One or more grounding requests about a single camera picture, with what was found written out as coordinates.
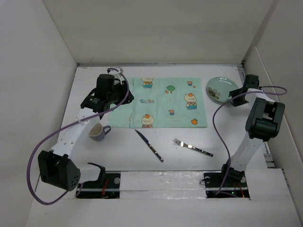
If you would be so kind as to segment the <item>purple ceramic mug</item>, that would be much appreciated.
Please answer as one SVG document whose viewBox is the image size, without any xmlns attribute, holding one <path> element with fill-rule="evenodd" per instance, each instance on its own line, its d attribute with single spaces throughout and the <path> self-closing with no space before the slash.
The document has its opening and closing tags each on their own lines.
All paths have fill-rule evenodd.
<svg viewBox="0 0 303 227">
<path fill-rule="evenodd" d="M 89 137 L 94 141 L 102 141 L 105 136 L 111 131 L 111 126 L 103 126 L 101 123 L 97 123 L 89 132 Z"/>
</svg>

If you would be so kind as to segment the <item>steel fork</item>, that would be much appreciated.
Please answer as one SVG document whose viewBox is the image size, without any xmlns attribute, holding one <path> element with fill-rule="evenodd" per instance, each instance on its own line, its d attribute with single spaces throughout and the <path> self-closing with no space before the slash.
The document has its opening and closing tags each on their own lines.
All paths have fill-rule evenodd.
<svg viewBox="0 0 303 227">
<path fill-rule="evenodd" d="M 209 157 L 213 157 L 213 156 L 214 156 L 212 153 L 209 153 L 209 152 L 207 152 L 207 151 L 205 151 L 205 150 L 196 148 L 196 147 L 194 147 L 194 146 L 192 146 L 192 145 L 186 144 L 186 143 L 184 143 L 183 141 L 180 141 L 180 140 L 178 140 L 178 139 L 174 139 L 173 142 L 174 142 L 174 144 L 176 144 L 176 145 L 178 145 L 178 146 L 180 146 L 180 147 L 187 148 L 187 149 L 190 149 L 190 150 L 199 152 L 199 153 L 204 154 L 204 155 L 206 155 L 206 156 L 209 156 Z"/>
</svg>

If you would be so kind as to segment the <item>green cartoon placemat cloth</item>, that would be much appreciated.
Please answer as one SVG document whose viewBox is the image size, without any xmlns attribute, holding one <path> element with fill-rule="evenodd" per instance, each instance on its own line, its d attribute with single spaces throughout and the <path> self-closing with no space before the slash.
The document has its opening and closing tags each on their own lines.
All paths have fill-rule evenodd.
<svg viewBox="0 0 303 227">
<path fill-rule="evenodd" d="M 130 78 L 134 100 L 111 112 L 115 128 L 206 128 L 199 78 Z"/>
</svg>

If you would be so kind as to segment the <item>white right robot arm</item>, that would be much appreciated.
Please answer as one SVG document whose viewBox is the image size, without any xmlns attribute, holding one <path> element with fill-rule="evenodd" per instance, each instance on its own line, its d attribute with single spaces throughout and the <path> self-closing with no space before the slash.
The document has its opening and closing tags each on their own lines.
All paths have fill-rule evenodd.
<svg viewBox="0 0 303 227">
<path fill-rule="evenodd" d="M 245 124 L 245 136 L 237 151 L 222 166 L 219 181 L 224 186 L 239 182 L 256 151 L 275 138 L 281 127 L 285 105 L 269 98 L 259 86 L 256 75 L 245 76 L 242 88 L 229 93 L 232 106 L 248 104 L 250 113 Z"/>
</svg>

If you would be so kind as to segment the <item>steel table knife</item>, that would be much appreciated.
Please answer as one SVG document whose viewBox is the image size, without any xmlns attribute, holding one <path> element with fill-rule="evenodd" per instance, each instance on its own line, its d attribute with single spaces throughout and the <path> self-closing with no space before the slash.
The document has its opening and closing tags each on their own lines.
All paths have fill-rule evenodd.
<svg viewBox="0 0 303 227">
<path fill-rule="evenodd" d="M 164 162 L 164 159 L 158 154 L 158 152 L 155 150 L 155 148 L 150 144 L 148 139 L 138 130 L 135 130 L 136 133 L 141 137 L 141 139 L 144 141 L 144 143 L 148 146 L 148 148 L 154 153 L 154 155 L 158 158 L 160 162 Z"/>
</svg>

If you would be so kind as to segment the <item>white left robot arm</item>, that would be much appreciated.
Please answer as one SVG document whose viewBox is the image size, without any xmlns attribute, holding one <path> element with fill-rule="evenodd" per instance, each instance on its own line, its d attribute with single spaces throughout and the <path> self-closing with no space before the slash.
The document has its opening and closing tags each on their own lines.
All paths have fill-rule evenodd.
<svg viewBox="0 0 303 227">
<path fill-rule="evenodd" d="M 100 74 L 96 87 L 80 104 L 75 122 L 64 127 L 65 134 L 49 151 L 39 153 L 41 180 L 72 191 L 80 180 L 80 169 L 72 160 L 76 144 L 88 135 L 104 114 L 131 103 L 133 99 L 122 68 L 108 68 L 106 74 Z"/>
</svg>

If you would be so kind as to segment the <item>green floral glass plate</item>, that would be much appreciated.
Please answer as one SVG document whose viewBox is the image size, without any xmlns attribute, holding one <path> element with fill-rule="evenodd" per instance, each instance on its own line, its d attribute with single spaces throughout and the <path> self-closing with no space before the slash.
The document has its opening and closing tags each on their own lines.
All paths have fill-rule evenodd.
<svg viewBox="0 0 303 227">
<path fill-rule="evenodd" d="M 206 91 L 215 101 L 224 103 L 229 99 L 229 92 L 238 89 L 238 85 L 226 77 L 215 77 L 208 81 Z"/>
</svg>

